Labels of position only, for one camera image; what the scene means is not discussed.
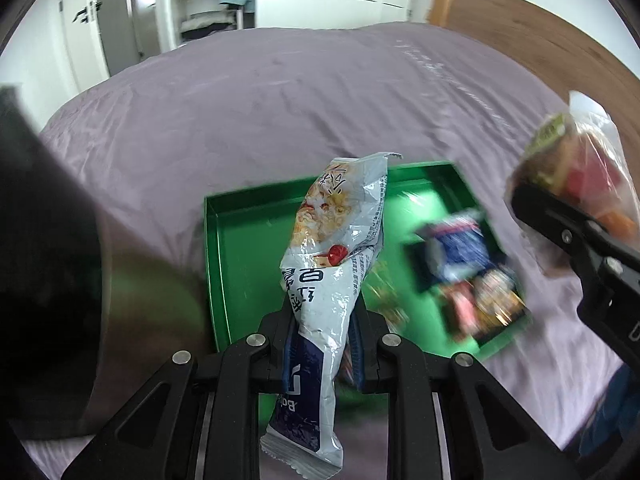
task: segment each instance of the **bed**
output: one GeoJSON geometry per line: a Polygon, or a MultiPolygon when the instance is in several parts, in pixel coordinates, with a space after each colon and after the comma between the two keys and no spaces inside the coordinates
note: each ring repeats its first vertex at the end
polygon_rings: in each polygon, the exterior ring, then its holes
{"type": "MultiPolygon", "coordinates": [[[[502,195],[535,128],[564,106],[513,60],[444,28],[253,29],[119,73],[63,106],[40,138],[155,256],[201,278],[205,195],[317,174],[335,156],[453,160],[518,271],[534,319],[485,365],[562,447],[619,361],[578,320],[578,279],[540,273],[502,195]]],[[[341,478],[385,477],[385,420],[337,431],[341,478]]],[[[53,479],[87,441],[25,446],[53,479]]],[[[267,457],[262,468],[263,478],[288,474],[267,457]]]]}

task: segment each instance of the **blue and white package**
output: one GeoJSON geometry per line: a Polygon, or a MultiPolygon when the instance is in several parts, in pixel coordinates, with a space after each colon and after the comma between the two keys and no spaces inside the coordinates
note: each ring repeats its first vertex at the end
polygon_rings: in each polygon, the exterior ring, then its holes
{"type": "Polygon", "coordinates": [[[491,265],[480,218],[477,210],[465,209],[418,230],[426,241],[427,266],[437,282],[460,282],[491,265]]]}
{"type": "Polygon", "coordinates": [[[387,157],[336,158],[298,209],[280,270],[298,329],[289,337],[286,393],[262,450],[309,480],[342,468],[334,378],[364,277],[382,248],[387,157]]]}

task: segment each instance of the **blue snack package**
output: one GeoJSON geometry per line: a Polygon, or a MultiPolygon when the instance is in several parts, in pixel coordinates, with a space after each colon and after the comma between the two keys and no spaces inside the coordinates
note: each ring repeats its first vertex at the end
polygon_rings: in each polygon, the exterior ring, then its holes
{"type": "Polygon", "coordinates": [[[436,283],[455,283],[492,265],[479,225],[481,214],[465,209],[417,231],[425,240],[425,261],[436,283]]]}

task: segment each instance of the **red berry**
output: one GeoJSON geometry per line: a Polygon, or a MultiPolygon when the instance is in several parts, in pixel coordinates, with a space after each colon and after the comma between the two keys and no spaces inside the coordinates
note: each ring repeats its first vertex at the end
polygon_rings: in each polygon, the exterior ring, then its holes
{"type": "Polygon", "coordinates": [[[349,254],[349,250],[344,245],[334,245],[329,249],[327,259],[329,260],[329,264],[335,267],[345,259],[347,254],[349,254]]]}

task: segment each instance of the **white door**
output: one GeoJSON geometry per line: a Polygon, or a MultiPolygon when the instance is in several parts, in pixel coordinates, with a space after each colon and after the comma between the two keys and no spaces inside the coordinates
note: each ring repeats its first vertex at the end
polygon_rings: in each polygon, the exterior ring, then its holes
{"type": "Polygon", "coordinates": [[[109,77],[95,4],[96,0],[62,0],[66,49],[81,92],[109,77]]]}

